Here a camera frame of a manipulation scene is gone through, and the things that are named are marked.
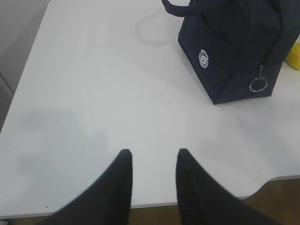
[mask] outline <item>zipper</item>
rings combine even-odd
[[[277,0],[277,7],[278,7],[279,20],[280,20],[280,31],[278,32],[275,40],[273,41],[271,48],[268,50],[267,55],[264,58],[262,65],[259,67],[259,78],[254,79],[250,83],[249,89],[252,92],[261,92],[261,91],[265,90],[268,87],[268,84],[269,84],[268,80],[265,77],[263,77],[263,69],[265,68],[266,61],[267,61],[267,59],[268,59],[268,57],[269,57],[272,49],[274,48],[277,40],[279,39],[279,36],[280,36],[280,34],[282,32],[282,29],[283,29],[282,7],[281,7],[280,0]],[[254,89],[252,89],[252,84],[255,83],[255,82],[257,82],[257,81],[264,81],[265,82],[265,86],[262,89],[254,90]]]

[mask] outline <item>white logo patch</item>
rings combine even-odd
[[[208,54],[206,53],[206,51],[201,49],[199,53],[199,62],[204,69],[208,67],[208,63],[209,63],[208,61],[209,61]]]

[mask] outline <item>yellow object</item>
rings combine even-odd
[[[286,61],[297,70],[300,70],[300,43],[295,43],[290,53],[288,54]]]

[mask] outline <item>wooden floor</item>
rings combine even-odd
[[[243,201],[284,225],[300,225],[300,179],[272,181]],[[46,218],[19,218],[8,222],[36,225]],[[166,206],[131,210],[128,225],[181,225],[181,221],[177,206]]]

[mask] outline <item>zipper pull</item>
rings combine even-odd
[[[255,78],[249,85],[249,89],[252,92],[261,92],[263,90],[265,90],[267,88],[267,86],[269,85],[269,82],[267,81],[266,78],[263,77],[263,69],[264,69],[264,65],[261,65],[259,67],[259,78]],[[252,84],[254,84],[255,82],[264,82],[264,87],[258,90],[254,90],[252,88]]]
[[[259,71],[260,71],[260,73],[259,73],[259,80],[261,80],[262,77],[263,77],[263,69],[264,69],[264,65],[261,65],[261,66],[259,67]]]

